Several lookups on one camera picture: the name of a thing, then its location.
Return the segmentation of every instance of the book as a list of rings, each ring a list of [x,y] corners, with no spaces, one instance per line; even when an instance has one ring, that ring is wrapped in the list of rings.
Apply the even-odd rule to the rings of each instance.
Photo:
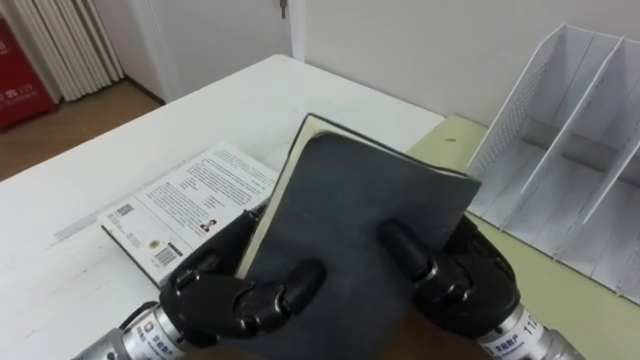
[[[308,115],[237,275],[267,281],[317,258],[327,280],[287,326],[226,343],[270,359],[375,358],[412,298],[412,284],[377,243],[377,227],[401,221],[439,248],[479,186]]]
[[[98,217],[156,286],[227,224],[266,201],[277,173],[219,143]]]

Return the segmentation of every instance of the red box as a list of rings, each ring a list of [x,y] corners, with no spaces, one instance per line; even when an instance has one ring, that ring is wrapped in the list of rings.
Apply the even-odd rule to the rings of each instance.
[[[0,16],[0,129],[43,112],[54,112],[38,75]]]

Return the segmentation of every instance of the dark gray notebook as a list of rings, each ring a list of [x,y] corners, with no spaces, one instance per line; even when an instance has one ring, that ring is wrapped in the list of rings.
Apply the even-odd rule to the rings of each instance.
[[[478,190],[315,115],[305,119],[238,275],[266,281],[318,258],[327,280],[287,326],[227,342],[267,359],[374,359],[410,306],[412,287],[376,241],[398,219],[442,246]]]

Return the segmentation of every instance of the white table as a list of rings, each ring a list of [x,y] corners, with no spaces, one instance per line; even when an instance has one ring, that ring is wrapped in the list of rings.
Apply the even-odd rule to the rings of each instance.
[[[405,151],[441,116],[274,56],[0,183],[0,357],[68,359],[157,289],[93,223],[54,234],[220,140],[280,169],[308,112]]]

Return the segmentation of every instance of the file organizer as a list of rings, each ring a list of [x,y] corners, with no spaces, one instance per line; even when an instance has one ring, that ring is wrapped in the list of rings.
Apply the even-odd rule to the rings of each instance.
[[[639,122],[640,43],[562,25],[471,159],[469,211],[640,304]]]

